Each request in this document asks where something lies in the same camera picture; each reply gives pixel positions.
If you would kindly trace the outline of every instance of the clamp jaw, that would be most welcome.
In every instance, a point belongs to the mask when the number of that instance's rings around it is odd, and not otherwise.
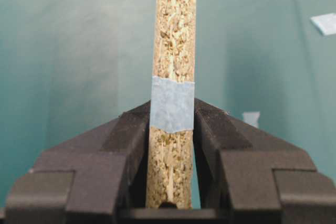
[[[336,189],[302,149],[195,99],[202,209],[146,209],[150,102],[44,151],[0,224],[336,223]]]

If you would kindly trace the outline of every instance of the small white paper piece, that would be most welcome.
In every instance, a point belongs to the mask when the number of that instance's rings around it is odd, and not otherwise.
[[[243,113],[243,120],[245,123],[254,126],[255,128],[259,128],[259,120],[260,111],[254,112],[244,112]]]
[[[325,15],[311,17],[310,20],[321,31],[324,36],[336,34],[336,14],[329,13]]]

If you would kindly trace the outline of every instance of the wood chip texture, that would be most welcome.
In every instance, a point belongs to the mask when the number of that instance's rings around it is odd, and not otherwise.
[[[156,0],[153,75],[194,81],[195,22],[196,0]],[[150,127],[146,206],[191,208],[192,171],[193,131]]]

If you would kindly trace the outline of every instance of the particleboard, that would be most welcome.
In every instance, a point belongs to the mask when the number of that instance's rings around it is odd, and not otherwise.
[[[153,75],[194,81],[195,23],[196,0],[156,0]],[[146,206],[191,208],[192,171],[193,131],[150,127]]]

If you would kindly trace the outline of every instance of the green background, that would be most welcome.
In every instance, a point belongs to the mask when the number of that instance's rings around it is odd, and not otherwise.
[[[335,0],[197,0],[196,96],[336,179]],[[155,0],[0,0],[0,206],[38,154],[149,100]],[[197,207],[197,194],[194,205]]]

